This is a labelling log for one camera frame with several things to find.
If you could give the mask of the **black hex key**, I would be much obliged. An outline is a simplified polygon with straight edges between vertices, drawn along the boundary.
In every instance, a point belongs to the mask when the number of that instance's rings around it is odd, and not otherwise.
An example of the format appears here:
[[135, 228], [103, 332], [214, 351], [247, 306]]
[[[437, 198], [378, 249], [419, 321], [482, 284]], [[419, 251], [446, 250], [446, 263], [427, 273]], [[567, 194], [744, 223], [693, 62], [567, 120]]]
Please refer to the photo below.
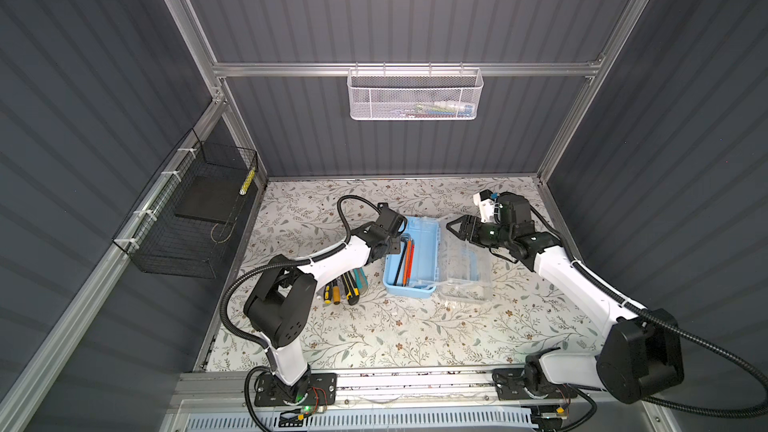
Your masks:
[[397, 266], [397, 269], [396, 269], [395, 277], [393, 279], [393, 286], [397, 285], [398, 280], [400, 278], [400, 275], [401, 275], [401, 272], [403, 270], [403, 266], [404, 266], [404, 263], [405, 263], [405, 259], [406, 259], [407, 255], [408, 255], [408, 246], [409, 246], [409, 244], [410, 244], [410, 238], [409, 237], [405, 237], [405, 238], [401, 239], [401, 251], [400, 251], [400, 256], [399, 256], [399, 260], [398, 260], [398, 266]]

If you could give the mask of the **orange hex key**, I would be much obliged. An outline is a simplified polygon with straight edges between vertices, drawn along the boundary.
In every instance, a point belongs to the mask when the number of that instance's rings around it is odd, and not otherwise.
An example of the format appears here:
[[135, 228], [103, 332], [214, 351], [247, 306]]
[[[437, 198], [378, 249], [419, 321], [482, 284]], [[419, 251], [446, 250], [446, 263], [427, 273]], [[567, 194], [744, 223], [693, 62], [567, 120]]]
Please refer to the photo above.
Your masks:
[[402, 260], [402, 266], [401, 266], [401, 286], [406, 287], [410, 278], [411, 274], [411, 268], [412, 268], [412, 258], [413, 258], [413, 249], [414, 244], [412, 240], [408, 240], [405, 245], [405, 250], [403, 254], [403, 260]]

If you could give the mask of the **red hex key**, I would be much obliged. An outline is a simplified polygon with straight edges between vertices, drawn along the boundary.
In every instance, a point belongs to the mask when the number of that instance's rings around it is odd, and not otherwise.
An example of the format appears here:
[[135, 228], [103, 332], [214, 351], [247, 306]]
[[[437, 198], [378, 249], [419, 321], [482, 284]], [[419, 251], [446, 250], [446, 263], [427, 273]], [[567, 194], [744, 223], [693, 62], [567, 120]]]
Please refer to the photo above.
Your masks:
[[415, 241], [411, 239], [410, 244], [408, 246], [408, 255], [406, 257], [406, 262], [405, 262], [405, 272], [403, 276], [404, 286], [408, 286], [410, 284], [412, 271], [414, 267], [414, 260], [415, 260]]

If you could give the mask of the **blue plastic tool box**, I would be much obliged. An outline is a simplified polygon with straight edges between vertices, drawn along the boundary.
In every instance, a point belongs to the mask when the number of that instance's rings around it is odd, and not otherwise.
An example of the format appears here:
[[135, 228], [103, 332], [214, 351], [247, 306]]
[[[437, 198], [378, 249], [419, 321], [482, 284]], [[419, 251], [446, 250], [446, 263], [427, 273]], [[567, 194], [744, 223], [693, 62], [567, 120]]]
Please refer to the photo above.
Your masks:
[[393, 286], [400, 254], [388, 255], [383, 284], [394, 296], [427, 299], [437, 293], [450, 301], [481, 303], [492, 298], [492, 256], [480, 247], [459, 241], [446, 230], [448, 217], [409, 216], [404, 237], [415, 241], [410, 284]]

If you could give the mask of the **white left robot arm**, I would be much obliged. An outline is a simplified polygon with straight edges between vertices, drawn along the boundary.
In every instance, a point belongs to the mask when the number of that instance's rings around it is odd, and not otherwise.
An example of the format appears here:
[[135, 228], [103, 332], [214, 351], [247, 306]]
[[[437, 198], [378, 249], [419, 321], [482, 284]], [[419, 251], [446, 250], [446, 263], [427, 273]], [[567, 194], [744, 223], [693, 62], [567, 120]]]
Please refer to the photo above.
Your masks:
[[405, 232], [404, 215], [386, 203], [373, 208], [376, 219], [356, 228], [340, 214], [344, 237], [324, 250], [303, 258], [270, 259], [271, 268], [260, 274], [244, 304], [244, 315], [266, 351], [273, 376], [286, 387], [303, 384], [310, 375], [299, 336], [316, 293], [344, 273], [384, 258]]

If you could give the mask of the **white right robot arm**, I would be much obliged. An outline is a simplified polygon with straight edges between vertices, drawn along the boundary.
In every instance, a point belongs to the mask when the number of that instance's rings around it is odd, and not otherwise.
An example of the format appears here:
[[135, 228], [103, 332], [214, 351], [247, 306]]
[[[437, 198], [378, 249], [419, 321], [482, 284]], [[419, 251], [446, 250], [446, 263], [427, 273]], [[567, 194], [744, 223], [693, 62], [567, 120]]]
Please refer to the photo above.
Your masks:
[[447, 230], [546, 279], [589, 318], [602, 340], [595, 353], [553, 346], [529, 355], [523, 383], [531, 396], [541, 398], [559, 386], [581, 386], [632, 404], [683, 382], [679, 337], [642, 318], [642, 304], [579, 261], [525, 197], [483, 190], [473, 201], [478, 215], [454, 219]]

